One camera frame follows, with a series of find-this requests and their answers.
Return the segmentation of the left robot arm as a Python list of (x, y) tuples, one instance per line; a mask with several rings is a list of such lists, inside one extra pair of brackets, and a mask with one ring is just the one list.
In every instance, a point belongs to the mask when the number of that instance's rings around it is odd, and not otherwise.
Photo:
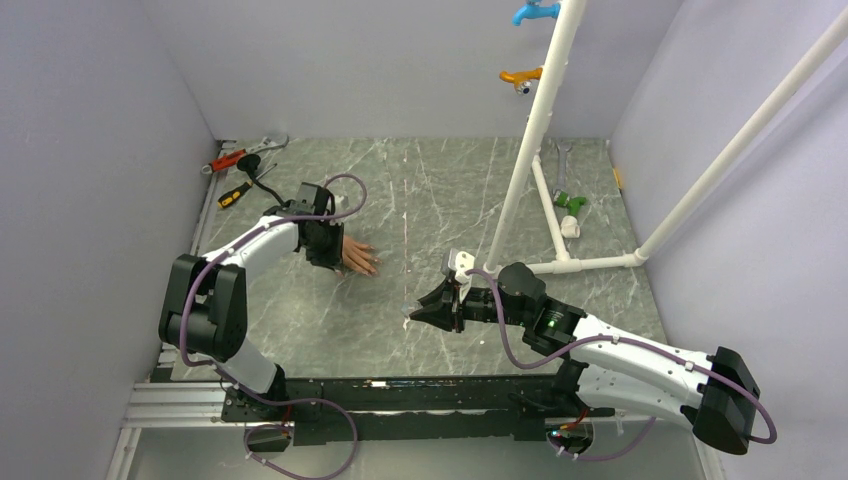
[(294, 199), (267, 209), (246, 232), (202, 256), (172, 264), (158, 335), (191, 364), (215, 367), (250, 390), (248, 407), (264, 420), (287, 406), (283, 368), (247, 338), (248, 286), (281, 257), (304, 253), (311, 265), (341, 265), (344, 226), (324, 186), (302, 183)]

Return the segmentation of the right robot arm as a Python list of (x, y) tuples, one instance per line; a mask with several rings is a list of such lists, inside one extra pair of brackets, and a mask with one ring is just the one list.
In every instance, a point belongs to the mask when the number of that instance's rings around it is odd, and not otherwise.
[(564, 379), (550, 392), (560, 413), (612, 408), (655, 417), (733, 455), (776, 441), (774, 421), (738, 352), (680, 349), (614, 327), (549, 296), (523, 263), (497, 277), (464, 266), (444, 273), (410, 319), (454, 333), (469, 322), (495, 324), (507, 358), (522, 370), (559, 361)]

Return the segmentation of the clear nail polish bottle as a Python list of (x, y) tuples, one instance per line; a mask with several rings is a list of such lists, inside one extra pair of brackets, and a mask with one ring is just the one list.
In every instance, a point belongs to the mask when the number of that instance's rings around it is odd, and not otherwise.
[(401, 307), (401, 312), (405, 318), (410, 318), (411, 315), (420, 308), (417, 301), (404, 302)]

